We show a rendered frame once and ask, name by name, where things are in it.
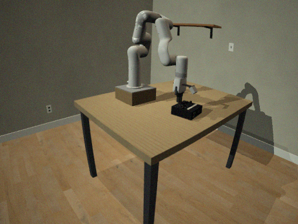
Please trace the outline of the black lighting desk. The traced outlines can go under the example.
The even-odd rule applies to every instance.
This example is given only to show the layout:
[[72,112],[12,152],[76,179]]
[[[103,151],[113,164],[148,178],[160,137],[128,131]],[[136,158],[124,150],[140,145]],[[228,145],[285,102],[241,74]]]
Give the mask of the black lighting desk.
[[171,114],[192,120],[202,113],[202,105],[192,103],[192,101],[182,101],[171,106]]

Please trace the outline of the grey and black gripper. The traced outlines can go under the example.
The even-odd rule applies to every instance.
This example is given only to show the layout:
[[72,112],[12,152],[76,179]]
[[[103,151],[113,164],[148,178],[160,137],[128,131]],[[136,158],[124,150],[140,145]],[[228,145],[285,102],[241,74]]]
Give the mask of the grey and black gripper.
[[176,77],[174,79],[174,85],[173,85],[173,92],[175,91],[175,95],[177,96],[177,103],[182,103],[182,96],[183,92],[186,91],[186,86],[183,86],[182,84],[187,83],[187,77]]

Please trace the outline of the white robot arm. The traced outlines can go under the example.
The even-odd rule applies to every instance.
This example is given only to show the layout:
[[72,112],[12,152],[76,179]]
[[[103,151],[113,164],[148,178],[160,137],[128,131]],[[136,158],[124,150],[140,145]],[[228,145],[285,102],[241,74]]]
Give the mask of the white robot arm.
[[[143,88],[141,84],[141,57],[146,57],[151,45],[151,35],[146,32],[147,24],[154,23],[160,39],[158,55],[164,66],[174,66],[176,77],[187,77],[188,58],[186,56],[169,55],[168,44],[172,40],[171,29],[173,22],[165,16],[152,12],[141,11],[136,17],[136,25],[133,33],[133,43],[139,46],[131,46],[128,51],[128,85],[129,89]],[[144,44],[144,45],[143,45]]]

